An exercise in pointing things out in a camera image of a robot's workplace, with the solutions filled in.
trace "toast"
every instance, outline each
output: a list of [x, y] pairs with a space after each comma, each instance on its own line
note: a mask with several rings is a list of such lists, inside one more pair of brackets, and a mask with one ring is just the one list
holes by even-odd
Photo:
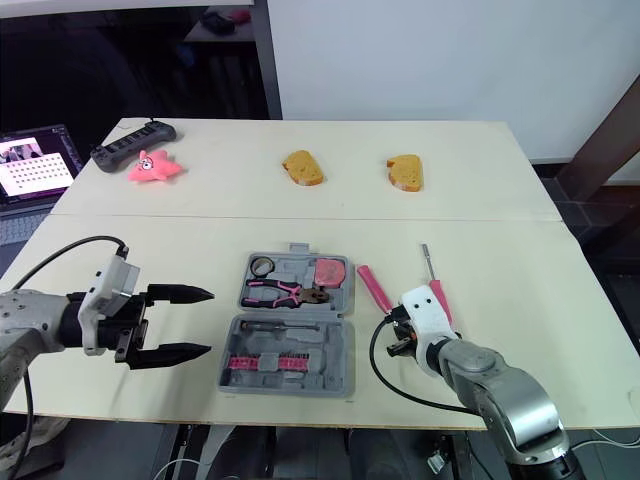
[[282, 166], [289, 172], [291, 179], [298, 185], [318, 185], [324, 180], [320, 166], [318, 166], [314, 158], [306, 150], [293, 152], [282, 163]]
[[417, 155], [398, 155], [387, 160], [389, 180], [405, 192], [419, 192], [422, 189], [422, 162]]

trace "pink starfish toy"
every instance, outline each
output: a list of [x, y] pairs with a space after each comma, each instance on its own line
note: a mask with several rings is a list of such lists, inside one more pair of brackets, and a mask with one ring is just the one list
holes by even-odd
[[151, 180], [166, 180], [169, 177], [182, 171], [182, 167], [177, 163], [169, 161], [166, 150], [156, 150], [147, 154], [140, 151], [140, 160], [129, 172], [129, 180], [135, 182], [149, 182]]

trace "black controller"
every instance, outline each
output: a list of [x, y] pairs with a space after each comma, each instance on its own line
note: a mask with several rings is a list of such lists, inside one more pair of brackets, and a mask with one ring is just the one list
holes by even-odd
[[103, 172], [115, 172], [120, 163], [133, 153], [138, 153], [158, 142], [176, 139], [176, 130], [166, 123], [152, 120], [140, 130], [130, 133], [107, 146], [100, 145], [91, 150], [91, 158]]

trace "pink-handled pliers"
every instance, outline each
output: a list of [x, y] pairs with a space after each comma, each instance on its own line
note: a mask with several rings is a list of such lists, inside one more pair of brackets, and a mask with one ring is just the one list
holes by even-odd
[[276, 300], [258, 300], [257, 298], [243, 298], [240, 304], [243, 307], [255, 308], [298, 308], [302, 303], [324, 303], [329, 300], [329, 294], [318, 288], [302, 288], [296, 282], [282, 282], [272, 279], [247, 280], [248, 287], [270, 287], [289, 292], [286, 297]]

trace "robotic arm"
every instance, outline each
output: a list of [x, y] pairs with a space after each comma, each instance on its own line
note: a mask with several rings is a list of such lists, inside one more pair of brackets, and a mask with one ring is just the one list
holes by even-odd
[[116, 363], [126, 363], [134, 370], [177, 365], [211, 350], [193, 343], [142, 349], [147, 307], [159, 300], [184, 304], [214, 296], [198, 287], [169, 284], [151, 284], [146, 292], [135, 295], [139, 272], [116, 254], [96, 273], [86, 293], [58, 296], [18, 289], [0, 294], [0, 411], [41, 353], [83, 347], [92, 356], [114, 350]]
[[398, 338], [387, 353], [413, 356], [425, 373], [442, 376], [460, 402], [482, 417], [512, 478], [585, 478], [542, 386], [498, 352], [460, 340], [429, 287], [402, 295], [384, 322], [393, 324]]

